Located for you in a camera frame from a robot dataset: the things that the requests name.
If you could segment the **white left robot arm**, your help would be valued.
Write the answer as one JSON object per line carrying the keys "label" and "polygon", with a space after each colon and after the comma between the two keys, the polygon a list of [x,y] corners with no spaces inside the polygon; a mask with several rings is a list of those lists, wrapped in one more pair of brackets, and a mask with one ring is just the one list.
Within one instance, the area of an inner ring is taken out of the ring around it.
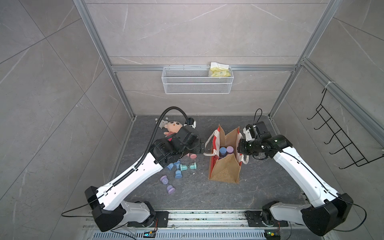
{"label": "white left robot arm", "polygon": [[205,143],[191,126],[182,127],[177,133],[153,140],[148,151],[123,173],[101,186],[91,186],[85,191],[92,208],[92,216],[101,232],[120,225],[138,224],[145,227],[153,223],[156,212],[147,201],[130,203],[126,197],[152,175],[187,154],[203,154]]}

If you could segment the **blue hourglass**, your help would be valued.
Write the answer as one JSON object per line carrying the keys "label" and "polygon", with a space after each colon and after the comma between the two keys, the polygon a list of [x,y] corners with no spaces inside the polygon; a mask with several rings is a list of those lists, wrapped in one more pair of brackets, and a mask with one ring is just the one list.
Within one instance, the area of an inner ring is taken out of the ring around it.
{"label": "blue hourglass", "polygon": [[227,148],[226,147],[220,147],[219,149],[220,157],[225,157],[227,155]]}
{"label": "blue hourglass", "polygon": [[181,179],[183,177],[182,175],[182,171],[181,171],[181,162],[180,161],[177,161],[175,163],[170,163],[167,165],[166,167],[168,170],[172,170],[173,168],[176,169],[176,172],[175,172],[175,179]]}

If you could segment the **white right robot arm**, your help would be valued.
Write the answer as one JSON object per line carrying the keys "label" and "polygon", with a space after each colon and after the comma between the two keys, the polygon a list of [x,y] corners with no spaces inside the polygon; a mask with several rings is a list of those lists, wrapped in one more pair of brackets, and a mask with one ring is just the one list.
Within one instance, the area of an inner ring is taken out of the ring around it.
{"label": "white right robot arm", "polygon": [[280,221],[305,225],[317,236],[324,236],[344,223],[353,205],[348,194],[339,194],[328,185],[299,155],[283,135],[272,136],[264,122],[247,125],[237,150],[247,157],[264,155],[282,166],[299,185],[308,204],[284,204],[272,201],[263,206],[261,220],[272,226]]}

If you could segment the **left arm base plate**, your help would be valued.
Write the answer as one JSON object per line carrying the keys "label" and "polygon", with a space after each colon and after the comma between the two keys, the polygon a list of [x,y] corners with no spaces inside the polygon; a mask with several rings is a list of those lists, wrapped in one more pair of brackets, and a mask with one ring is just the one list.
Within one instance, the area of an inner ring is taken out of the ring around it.
{"label": "left arm base plate", "polygon": [[154,215],[150,215],[143,223],[128,222],[127,227],[135,228],[166,228],[169,221],[168,211],[157,211]]}

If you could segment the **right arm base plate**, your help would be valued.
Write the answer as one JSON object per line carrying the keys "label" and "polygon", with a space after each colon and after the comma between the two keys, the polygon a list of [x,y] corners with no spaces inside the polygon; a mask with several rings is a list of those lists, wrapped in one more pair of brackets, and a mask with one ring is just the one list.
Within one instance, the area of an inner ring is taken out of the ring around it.
{"label": "right arm base plate", "polygon": [[277,221],[264,210],[245,211],[245,217],[249,227],[288,227],[287,221]]}

